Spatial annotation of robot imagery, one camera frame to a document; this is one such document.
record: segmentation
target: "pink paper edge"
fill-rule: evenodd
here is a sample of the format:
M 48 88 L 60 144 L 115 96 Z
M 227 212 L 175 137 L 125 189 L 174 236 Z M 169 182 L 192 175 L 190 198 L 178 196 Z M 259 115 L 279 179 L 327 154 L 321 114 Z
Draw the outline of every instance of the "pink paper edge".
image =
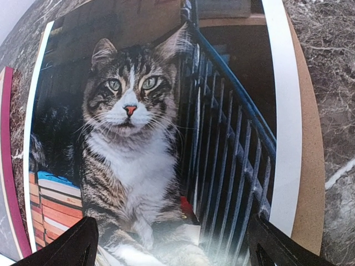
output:
M 12 171 L 11 160 L 11 145 L 10 145 L 10 102 L 11 102 L 11 88 L 12 88 L 13 69 L 5 67 L 4 86 L 2 93 L 1 104 L 1 131 L 0 131 L 0 145 L 2 152 L 2 165 L 4 173 L 4 184 L 7 195 L 7 203 L 10 210 L 10 215 L 18 240 L 22 256 L 25 258 L 32 254 L 26 232 L 22 223 L 22 217 L 17 201 L 16 187 L 14 183 L 14 176 Z

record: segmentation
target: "railing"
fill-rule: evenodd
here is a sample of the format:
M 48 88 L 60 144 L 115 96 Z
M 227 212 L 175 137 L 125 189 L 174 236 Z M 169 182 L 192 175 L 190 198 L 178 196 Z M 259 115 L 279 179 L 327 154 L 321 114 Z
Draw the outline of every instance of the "railing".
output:
M 195 26 L 196 45 L 181 64 L 181 174 L 201 222 L 201 246 L 216 265 L 243 265 L 249 258 L 250 215 L 270 216 L 276 139 L 198 30 L 196 8 L 192 2 L 185 9 Z

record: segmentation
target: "wooden shelf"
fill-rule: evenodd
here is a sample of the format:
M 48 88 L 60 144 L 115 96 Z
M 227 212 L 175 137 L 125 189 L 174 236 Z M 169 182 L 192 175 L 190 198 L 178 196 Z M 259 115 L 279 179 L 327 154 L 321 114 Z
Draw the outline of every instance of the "wooden shelf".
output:
M 200 19 L 200 28 L 219 26 L 256 26 L 266 25 L 264 14 L 251 14 L 247 18 L 205 18 Z

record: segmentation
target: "book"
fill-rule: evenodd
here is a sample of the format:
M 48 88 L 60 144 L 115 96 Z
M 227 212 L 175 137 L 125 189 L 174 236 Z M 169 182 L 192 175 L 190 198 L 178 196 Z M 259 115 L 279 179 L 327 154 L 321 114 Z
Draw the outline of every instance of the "book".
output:
M 49 188 L 78 198 L 81 197 L 80 188 L 74 186 L 65 177 L 58 177 L 44 171 L 39 171 L 37 176 L 39 187 Z
M 30 182 L 31 184 L 35 184 L 35 183 L 36 183 L 36 177 L 35 177 L 35 175 L 34 175 L 33 172 L 30 172 L 30 173 L 29 173 L 29 182 Z
M 33 194 L 30 194 L 29 195 L 29 200 L 35 204 L 39 204 L 39 197 L 38 196 L 35 196 Z
M 51 239 L 54 239 L 54 240 L 56 240 L 59 236 L 60 236 L 60 234 L 56 234 L 56 233 L 53 233 L 51 230 L 49 230 L 49 229 L 46 229 L 45 230 L 45 234 L 48 236 L 48 237 L 50 237 Z
M 45 235 L 45 242 L 47 244 L 51 244 L 54 241 L 54 239 L 51 239 L 48 235 Z
M 37 221 L 33 221 L 33 228 L 44 233 L 44 226 Z
M 31 208 L 31 215 L 32 215 L 32 219 L 34 219 L 36 222 L 43 224 L 43 216 L 42 216 L 42 212 L 38 212 L 36 210 L 33 210 Z
M 34 230 L 34 235 L 35 235 L 36 237 L 38 237 L 39 239 L 44 240 L 44 233 L 41 232 L 40 230 L 35 229 L 35 230 Z
M 35 248 L 37 251 L 41 250 L 43 247 L 39 245 L 38 243 L 35 244 Z
M 42 206 L 47 206 L 48 208 L 54 209 L 58 212 L 65 213 L 69 216 L 73 216 L 73 217 L 80 218 L 80 219 L 83 218 L 83 211 L 81 209 L 71 208 L 66 205 L 51 201 L 45 197 L 41 198 L 41 203 L 42 203 Z
M 62 193 L 58 193 L 56 191 L 52 191 L 52 190 L 48 190 L 46 188 L 40 188 L 40 192 L 42 195 L 45 195 L 47 197 L 51 197 L 54 198 L 58 201 L 62 201 L 77 207 L 82 207 L 82 200 L 80 198 L 75 198 L 75 197 L 71 197 Z
M 69 227 L 61 226 L 58 228 L 56 225 L 50 224 L 50 219 L 45 217 L 43 222 L 44 228 L 46 232 L 50 232 L 50 234 L 55 234 L 56 236 L 62 235 Z
M 43 217 L 44 218 L 44 227 L 47 229 L 49 228 L 51 231 L 53 231 L 54 233 L 56 232 L 55 228 L 57 228 L 58 230 L 65 232 L 66 230 L 69 229 L 69 227 L 64 226 L 48 217 Z
M 35 206 L 35 205 L 31 205 L 31 210 L 42 214 L 42 209 L 40 207 Z
M 39 189 L 38 186 L 36 184 L 29 184 L 29 193 L 34 195 L 34 196 L 39 196 Z
M 71 227 L 80 221 L 80 218 L 73 217 L 62 212 L 58 212 L 45 205 L 42 205 L 42 212 L 44 217 L 48 217 L 49 219 L 52 219 L 57 223 L 60 223 L 67 227 Z
M 35 239 L 35 242 L 36 242 L 37 244 L 39 244 L 40 246 L 42 246 L 42 247 L 45 247 L 45 246 L 46 246 L 44 240 L 40 239 L 39 237 L 34 236 L 34 239 Z

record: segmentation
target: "orange book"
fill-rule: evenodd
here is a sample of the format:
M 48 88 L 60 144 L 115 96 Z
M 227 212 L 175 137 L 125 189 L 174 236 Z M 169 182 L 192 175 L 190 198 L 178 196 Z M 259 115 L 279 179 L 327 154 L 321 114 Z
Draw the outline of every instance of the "orange book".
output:
M 42 224 L 40 224 L 39 222 L 36 222 L 35 220 L 32 221 L 33 223 L 33 228 L 41 231 L 42 233 L 44 233 L 44 227 Z
M 43 225 L 44 225 L 44 228 L 45 228 L 46 231 L 50 231 L 50 232 L 52 232 L 52 233 L 54 233 L 54 234 L 56 234 L 58 236 L 60 236 L 61 234 L 64 233 L 63 230 L 61 230 L 61 229 L 59 229 L 59 228 L 57 228 L 57 227 L 55 227 L 55 226 L 53 226 L 53 225 L 51 225 L 51 224 L 49 224 L 47 222 L 43 222 Z
M 51 244 L 54 240 L 51 239 L 50 237 L 48 237 L 47 235 L 45 235 L 45 242 L 48 244 Z
M 31 210 L 31 215 L 32 215 L 32 219 L 34 219 L 36 222 L 40 224 L 43 224 L 43 216 L 41 213 Z
M 82 207 L 82 200 L 80 198 L 71 197 L 62 193 L 58 193 L 56 191 L 48 190 L 43 187 L 40 188 L 40 192 L 42 195 L 46 197 L 54 198 L 57 201 L 62 201 L 67 204 L 75 205 L 77 207 Z
M 83 211 L 79 210 L 79 209 L 74 209 L 74 208 L 70 208 L 67 207 L 65 205 L 50 201 L 44 197 L 42 197 L 42 205 L 47 206 L 51 209 L 54 209 L 58 212 L 62 212 L 65 213 L 67 215 L 73 216 L 73 217 L 77 217 L 77 218 L 83 218 Z
M 39 196 L 38 186 L 30 183 L 29 184 L 29 193 L 38 197 Z
M 41 240 L 39 237 L 34 236 L 34 240 L 40 246 L 45 247 L 45 242 L 43 240 Z
M 42 213 L 42 209 L 33 204 L 31 205 L 31 209 L 34 210 L 35 212 Z
M 35 176 L 34 176 L 34 173 L 29 173 L 29 182 L 31 183 L 31 184 L 35 184 L 36 183 L 36 178 L 35 178 Z
M 48 230 L 48 229 L 45 230 L 45 234 L 54 240 L 56 240 L 59 237 L 59 235 L 53 233 L 51 230 Z
M 34 235 L 41 240 L 44 240 L 44 233 L 40 230 L 34 229 Z
M 39 197 L 38 196 L 30 194 L 29 195 L 29 200 L 34 202 L 34 203 L 36 203 L 36 204 L 39 204 Z
M 45 205 L 42 205 L 42 212 L 45 217 L 48 217 L 67 227 L 72 227 L 80 221 L 80 218 L 73 217 L 62 212 L 58 212 L 54 209 L 48 208 Z

